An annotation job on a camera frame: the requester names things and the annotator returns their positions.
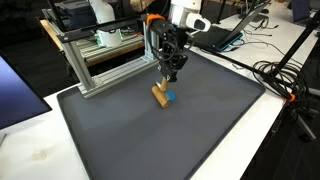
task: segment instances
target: desk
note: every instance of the desk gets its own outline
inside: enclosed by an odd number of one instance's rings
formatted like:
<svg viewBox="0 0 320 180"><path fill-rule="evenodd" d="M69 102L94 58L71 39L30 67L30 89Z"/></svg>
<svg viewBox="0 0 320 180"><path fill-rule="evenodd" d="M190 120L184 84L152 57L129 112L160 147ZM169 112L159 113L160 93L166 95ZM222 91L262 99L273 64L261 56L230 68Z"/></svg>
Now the desk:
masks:
<svg viewBox="0 0 320 180"><path fill-rule="evenodd" d="M257 36L257 38L273 43L286 52L303 28L291 23L290 12L284 8L283 4L273 3L269 10L271 13L269 15L270 26L278 24L279 28L263 30L263 33L272 33L273 37ZM221 25L234 27L238 21L237 17L230 17L222 21ZM310 36L302 48L296 52L294 58L304 63L316 41L316 37ZM231 63L204 54L197 48L192 48L192 51L253 79L251 72L247 70L236 70ZM245 45L225 55L248 65L262 59L279 61L283 57L272 47L259 49L251 45ZM1 179L88 179L63 120L56 95L57 93L45 98L53 111L4 130L9 135L0 148ZM284 100L272 93L267 91L263 94L228 133L192 179L239 179L283 104Z"/></svg>

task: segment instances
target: office background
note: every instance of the office background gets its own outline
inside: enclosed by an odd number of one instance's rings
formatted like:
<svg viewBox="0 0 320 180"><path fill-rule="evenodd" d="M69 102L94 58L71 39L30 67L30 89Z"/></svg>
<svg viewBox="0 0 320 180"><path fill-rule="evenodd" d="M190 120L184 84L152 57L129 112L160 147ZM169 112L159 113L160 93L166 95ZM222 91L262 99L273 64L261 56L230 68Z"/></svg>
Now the office background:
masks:
<svg viewBox="0 0 320 180"><path fill-rule="evenodd" d="M123 1L126 15L131 15L130 1ZM0 48L11 58L33 87L45 97L75 84L69 75L62 55L47 39L37 18L43 17L41 9L49 8L44 0L0 0ZM202 14L215 22L220 4L209 1ZM222 19L234 15L235 7L227 5ZM320 61L319 41L305 63L316 76ZM141 55L143 49L117 57L92 68L99 73ZM307 74L311 87L320 89L320 80ZM313 98L313 108L320 110L319 99ZM284 124L270 139L267 136L257 151L243 179L318 179L320 177L320 140L306 143L291 117L283 117ZM320 137L320 117L307 121L317 137Z"/></svg>

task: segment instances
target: black cable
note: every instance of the black cable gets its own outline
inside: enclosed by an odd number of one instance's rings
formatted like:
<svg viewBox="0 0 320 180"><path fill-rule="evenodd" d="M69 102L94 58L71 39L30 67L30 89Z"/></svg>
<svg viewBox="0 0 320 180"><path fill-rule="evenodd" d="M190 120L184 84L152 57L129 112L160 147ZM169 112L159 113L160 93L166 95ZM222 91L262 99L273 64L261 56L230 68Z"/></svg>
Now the black cable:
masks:
<svg viewBox="0 0 320 180"><path fill-rule="evenodd" d="M236 42L238 41L241 41L242 43L241 44L235 44ZM240 47L242 45L244 45L245 41L243 39L238 39L237 41L235 41L234 43L231 44L231 46L234 46L234 47Z"/></svg>
<svg viewBox="0 0 320 180"><path fill-rule="evenodd" d="M267 43L267 42L246 42L244 43L243 45L245 44L265 44L267 46L272 46L274 47L277 51L279 51L282 55L285 55L285 53L283 53L277 46L271 44L271 43ZM299 61L291 58L292 61L296 62L297 64L303 66L302 63L300 63ZM317 69L316 69L316 77L313 76L313 74L311 73L310 69L307 68L307 67L304 67L302 70L306 70L309 74L310 74L310 77L314 80L318 80L320 78L320 75L319 75L319 68L320 68L320 61L318 62L318 65L317 65Z"/></svg>
<svg viewBox="0 0 320 180"><path fill-rule="evenodd" d="M260 24L258 26L253 26L251 24L248 24L249 26L255 28L255 31L257 29L276 29L277 27L279 27L279 25L275 25L274 27L268 27L269 25L269 17L268 18L264 18L261 20Z"/></svg>
<svg viewBox="0 0 320 180"><path fill-rule="evenodd" d="M231 48L230 50L228 50L228 51L223 51L223 52L232 52L232 51L235 51L235 50L237 50L237 49L239 49L239 48L240 48L239 46L235 46L235 47Z"/></svg>
<svg viewBox="0 0 320 180"><path fill-rule="evenodd" d="M162 9L162 11L161 11L161 13L160 13L161 16L164 16L164 13L165 13L165 11L166 11L166 9L167 9L167 7L168 7L169 1L170 1L170 0L167 0L167 1L166 1L166 4L164 5L164 8Z"/></svg>
<svg viewBox="0 0 320 180"><path fill-rule="evenodd" d="M152 52L152 54L153 54L153 56L156 58L156 59L158 59L159 61L169 61L169 60L171 60L172 58L173 58L173 56L176 54L176 52L177 52L177 47L178 47L178 42L177 42L177 39L176 39L176 37L175 36L172 36L172 38L175 40L174 41L174 46L172 47L173 48L173 52L171 53L171 54L169 54L169 53L164 53L164 52L161 52L161 51L159 51L159 50L157 50L155 47L153 47L152 46L152 43L151 43L151 25L152 25L152 22L153 21L150 21L150 23L149 23L149 26L148 26L148 28L147 28L147 38L148 38L148 44L149 44L149 46L150 46L150 48L151 48L151 52ZM168 41L163 41L163 43L162 44L166 44L166 45L169 45L169 46L171 46L171 42L168 42Z"/></svg>
<svg viewBox="0 0 320 180"><path fill-rule="evenodd" d="M200 51L212 54L203 49ZM301 67L288 63L282 70L279 70L278 64L279 62L259 61L253 65L254 70L251 71L260 84L279 97L290 100L292 98L291 90L294 91L296 99L291 104L295 109L305 107L309 103L309 89Z"/></svg>
<svg viewBox="0 0 320 180"><path fill-rule="evenodd" d="M252 33L251 31L248 30L243 30L244 33L249 34L249 35L257 35L257 36L272 36L272 34L262 34L262 33Z"/></svg>

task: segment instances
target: cable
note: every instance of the cable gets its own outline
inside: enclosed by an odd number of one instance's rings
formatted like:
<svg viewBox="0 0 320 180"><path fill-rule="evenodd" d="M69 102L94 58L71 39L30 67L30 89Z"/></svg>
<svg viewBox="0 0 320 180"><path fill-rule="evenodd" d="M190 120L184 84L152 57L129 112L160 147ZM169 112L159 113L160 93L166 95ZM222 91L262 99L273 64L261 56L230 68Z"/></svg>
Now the cable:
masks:
<svg viewBox="0 0 320 180"><path fill-rule="evenodd" d="M236 42L238 41L241 41L242 43L241 44L235 44ZM233 46L233 47L240 47L242 45L244 45L245 41L243 39L238 39L237 41L235 41L234 43L232 43L230 46Z"/></svg>
<svg viewBox="0 0 320 180"><path fill-rule="evenodd" d="M158 59L159 61L167 61L167 60L170 60L170 57L169 58L167 58L167 59L161 59L158 55L157 55L157 53L158 54L163 54L164 55L164 53L162 53L162 52L160 52L160 51L158 51L155 47L153 47L152 46L152 43L151 43L151 24L152 24L152 22L153 21L150 21L150 24L149 24L149 26L147 27L147 38L148 38L148 44L149 44L149 46L150 46L150 48L151 48L151 52L152 52L152 54L153 54L153 56L156 58L156 59Z"/></svg>
<svg viewBox="0 0 320 180"><path fill-rule="evenodd" d="M257 29L259 29L259 28L260 29L276 29L277 27L279 27L279 25L275 25L274 27L268 27L268 25L269 25L269 17L262 19L258 26L253 26L251 24L248 24L248 25L253 27L255 31Z"/></svg>
<svg viewBox="0 0 320 180"><path fill-rule="evenodd" d="M249 12L249 8L248 8L248 0L246 0L246 14Z"/></svg>
<svg viewBox="0 0 320 180"><path fill-rule="evenodd" d="M181 52L178 53L178 54L183 54L183 53L189 51L189 50L193 47L194 43L195 43L195 38L192 39L192 42L191 42L191 44L189 44L189 47L185 48L184 51L181 51Z"/></svg>
<svg viewBox="0 0 320 180"><path fill-rule="evenodd" d="M283 53L277 46L275 46L275 45L273 45L273 44L271 44L271 43L267 43L267 42L246 42L246 43L244 43L243 45L245 45L245 44L265 44L265 45L267 45L267 47L268 47L268 46L274 47L274 48L275 48L277 51L279 51L282 55L285 55L285 53ZM291 58L291 60L294 61L295 63L301 65L301 67L303 67L303 64L300 63L299 61L297 61L297 60L295 60L295 59L293 59L293 58ZM319 61L318 64L317 64L316 77L314 77L314 75L311 73L311 71L310 71L309 68L304 67L302 70L306 70L306 71L310 74L310 77L311 77L312 79L318 80L318 79L320 78L319 68L320 68L320 61Z"/></svg>
<svg viewBox="0 0 320 180"><path fill-rule="evenodd" d="M245 30L245 29L243 30L243 32L246 34L257 35L257 36L272 36L272 34L252 33L251 31Z"/></svg>
<svg viewBox="0 0 320 180"><path fill-rule="evenodd" d="M161 16L164 16L164 12L166 11L166 9L167 9L167 7L168 7L169 1L170 1L170 0L167 0L166 4L164 5L164 8L162 9L162 11L161 11L161 13L160 13Z"/></svg>
<svg viewBox="0 0 320 180"><path fill-rule="evenodd" d="M253 43L271 45L279 50L279 52L282 52L279 48L270 43ZM213 54L203 49L200 49L200 51ZM266 89L275 95L284 98L286 100L288 110L294 110L295 112L305 109L308 110L310 107L310 92L306 82L306 75L302 71L302 67L297 64L287 63L280 70L277 68L278 65L279 62L259 61L252 66L253 69L246 69L252 71L254 78Z"/></svg>
<svg viewBox="0 0 320 180"><path fill-rule="evenodd" d="M232 52L232 51L235 51L235 50L237 50L237 49L239 49L239 47L233 47L233 48L231 48L230 50L228 50L228 51L223 51L223 52Z"/></svg>
<svg viewBox="0 0 320 180"><path fill-rule="evenodd" d="M246 38L247 42L244 43L243 45L245 45L245 44L250 44L251 46L256 47L256 48L259 48L259 49L266 49L266 48L268 48L268 45L265 44L264 41L262 41L262 40L260 40L260 39L252 38L252 36L253 36L253 35L252 35L252 32L249 31L249 30L246 30L246 32L244 33L244 37ZM251 39L255 39L255 40L261 42L262 44L265 44L266 47L261 48L261 47L258 47L258 46L253 45L254 43L251 43L251 42L250 42Z"/></svg>
<svg viewBox="0 0 320 180"><path fill-rule="evenodd" d="M134 29L130 29L129 27L126 27L126 29L121 29L121 34L123 35L134 35L136 34L136 31Z"/></svg>

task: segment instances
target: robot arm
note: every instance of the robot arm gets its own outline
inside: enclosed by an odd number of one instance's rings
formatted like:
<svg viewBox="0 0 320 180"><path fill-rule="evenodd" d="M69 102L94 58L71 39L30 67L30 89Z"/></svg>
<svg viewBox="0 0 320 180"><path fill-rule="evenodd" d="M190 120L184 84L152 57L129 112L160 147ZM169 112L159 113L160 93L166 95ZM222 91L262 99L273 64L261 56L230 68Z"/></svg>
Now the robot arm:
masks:
<svg viewBox="0 0 320 180"><path fill-rule="evenodd" d="M211 23L199 12L202 0L172 0L168 21L179 28L208 31Z"/></svg>
<svg viewBox="0 0 320 180"><path fill-rule="evenodd" d="M172 101L170 99L172 93L169 93L171 94L169 96L167 92L168 83L177 81L178 70L183 68L188 59L183 54L184 46L190 37L188 31L190 29L208 31L211 27L210 21L199 14L201 1L172 0L167 20L159 15L149 15L147 18L149 32L145 40L149 42L154 57L159 60L158 70L163 76L162 83L156 83L151 90L162 108L168 107L169 102ZM151 31L162 40L161 51L152 47Z"/></svg>
<svg viewBox="0 0 320 180"><path fill-rule="evenodd" d="M97 18L97 23L107 23L115 20L114 11L106 0L88 0ZM100 47L113 47L121 44L120 30L104 32L97 30L97 43Z"/></svg>

